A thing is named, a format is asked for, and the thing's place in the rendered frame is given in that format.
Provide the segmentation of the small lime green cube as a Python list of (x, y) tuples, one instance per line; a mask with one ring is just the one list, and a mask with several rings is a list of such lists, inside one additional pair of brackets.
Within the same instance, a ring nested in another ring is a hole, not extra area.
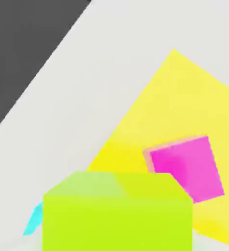
[(42, 251), (192, 251), (193, 201), (171, 174), (77, 171), (43, 204)]

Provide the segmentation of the small magenta cube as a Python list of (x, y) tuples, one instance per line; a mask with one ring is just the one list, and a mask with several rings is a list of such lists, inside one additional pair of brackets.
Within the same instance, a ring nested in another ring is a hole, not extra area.
[(208, 136), (191, 136), (143, 150), (150, 173), (170, 173), (194, 203), (225, 194)]

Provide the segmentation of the small cyan cube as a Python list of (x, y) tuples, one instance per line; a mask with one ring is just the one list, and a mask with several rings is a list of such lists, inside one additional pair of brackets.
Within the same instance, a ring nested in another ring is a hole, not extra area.
[(32, 211), (28, 224), (24, 230), (23, 236), (32, 235), (42, 222), (43, 222), (43, 203), (40, 203)]

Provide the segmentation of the large yellow box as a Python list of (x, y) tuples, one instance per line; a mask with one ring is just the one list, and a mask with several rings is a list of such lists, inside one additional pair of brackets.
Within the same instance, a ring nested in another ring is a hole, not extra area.
[(225, 195), (194, 205), (193, 228), (229, 245), (229, 87), (173, 50), (88, 166), (145, 172), (142, 151), (192, 136), (209, 138)]

